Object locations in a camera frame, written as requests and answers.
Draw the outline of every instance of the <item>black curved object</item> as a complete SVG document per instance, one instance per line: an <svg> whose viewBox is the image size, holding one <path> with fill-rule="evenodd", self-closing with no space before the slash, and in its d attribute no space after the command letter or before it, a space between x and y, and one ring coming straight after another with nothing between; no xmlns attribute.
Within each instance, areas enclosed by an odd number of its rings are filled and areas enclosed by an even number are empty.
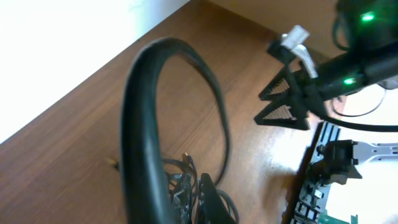
<svg viewBox="0 0 398 224"><path fill-rule="evenodd" d="M218 104L225 134L222 180L230 152L229 127L217 79L200 56L185 42L161 39L141 51L127 81L121 115L120 171L128 223L174 223L167 178L159 152L155 112L156 86L166 60L182 56L210 85Z"/></svg>

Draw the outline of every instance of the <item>green led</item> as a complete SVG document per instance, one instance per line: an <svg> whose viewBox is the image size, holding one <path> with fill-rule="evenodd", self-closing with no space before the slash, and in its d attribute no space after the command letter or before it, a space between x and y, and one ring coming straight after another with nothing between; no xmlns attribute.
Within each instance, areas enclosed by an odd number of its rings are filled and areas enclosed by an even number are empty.
<svg viewBox="0 0 398 224"><path fill-rule="evenodd" d="M355 78L347 78L343 81L345 85L351 85L355 83Z"/></svg>
<svg viewBox="0 0 398 224"><path fill-rule="evenodd" d="M367 12L365 14L362 14L362 21L363 22L369 22L374 19L374 13L373 12Z"/></svg>

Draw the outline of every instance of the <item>wooden table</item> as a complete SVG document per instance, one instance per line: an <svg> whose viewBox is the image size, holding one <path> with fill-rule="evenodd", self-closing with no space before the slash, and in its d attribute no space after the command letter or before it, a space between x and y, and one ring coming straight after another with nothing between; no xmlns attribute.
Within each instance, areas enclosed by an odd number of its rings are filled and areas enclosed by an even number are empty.
<svg viewBox="0 0 398 224"><path fill-rule="evenodd" d="M275 34L192 1L0 145L0 223L126 222L119 174L104 158L119 154L121 99L134 57L165 36L197 49L221 83L233 154L220 188L241 223L279 222L316 121L311 131L257 126L253 117L266 105L257 94L282 68L265 53ZM163 156L187 152L199 173L214 178L224 149L218 110L206 83L179 58L160 76L157 115Z"/></svg>

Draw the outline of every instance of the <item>white wall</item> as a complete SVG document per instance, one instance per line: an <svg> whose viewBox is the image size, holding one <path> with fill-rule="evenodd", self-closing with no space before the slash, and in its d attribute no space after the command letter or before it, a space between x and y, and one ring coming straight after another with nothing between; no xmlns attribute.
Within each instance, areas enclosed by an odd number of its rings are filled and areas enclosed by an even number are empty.
<svg viewBox="0 0 398 224"><path fill-rule="evenodd" d="M1 0L0 143L188 0Z"/></svg>
<svg viewBox="0 0 398 224"><path fill-rule="evenodd" d="M301 25L311 33L305 42L309 47L329 57L341 53L331 39L337 0L210 1L280 34Z"/></svg>

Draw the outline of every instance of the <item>wooden surface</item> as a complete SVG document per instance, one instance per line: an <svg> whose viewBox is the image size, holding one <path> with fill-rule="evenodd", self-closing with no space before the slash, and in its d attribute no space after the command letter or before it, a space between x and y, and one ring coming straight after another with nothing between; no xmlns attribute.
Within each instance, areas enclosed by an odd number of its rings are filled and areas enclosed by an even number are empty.
<svg viewBox="0 0 398 224"><path fill-rule="evenodd" d="M221 83L233 154L220 188L241 223L279 222L316 121L311 131L257 126L253 117L266 105L257 95L282 67L265 53L274 34L194 1L0 146L0 223L125 223L119 174L104 158L119 154L121 99L134 57L165 36L197 49ZM199 173L214 178L224 149L218 110L205 82L179 58L160 76L157 114L162 154L179 159L187 152Z"/></svg>

